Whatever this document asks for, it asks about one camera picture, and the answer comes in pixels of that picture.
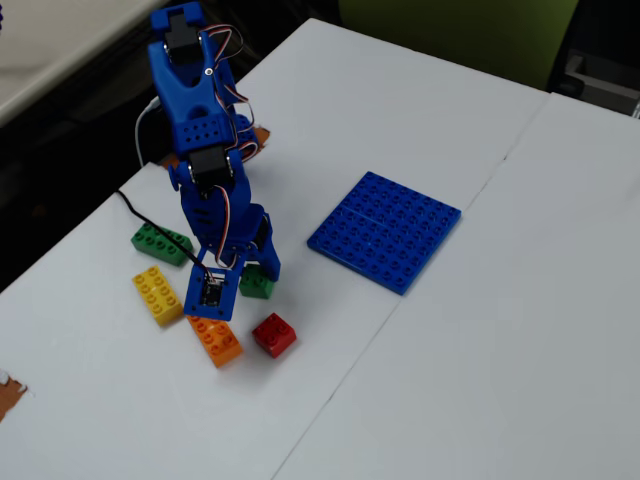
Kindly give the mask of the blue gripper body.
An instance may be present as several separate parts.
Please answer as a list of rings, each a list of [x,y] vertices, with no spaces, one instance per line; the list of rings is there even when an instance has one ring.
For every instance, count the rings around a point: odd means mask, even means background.
[[[261,249],[269,234],[273,234],[270,217],[259,204],[250,203],[240,215],[236,210],[228,215],[224,205],[215,206],[213,212],[199,209],[198,259],[211,254],[218,268],[233,269],[238,250],[247,251],[246,262],[253,261],[252,250]]]

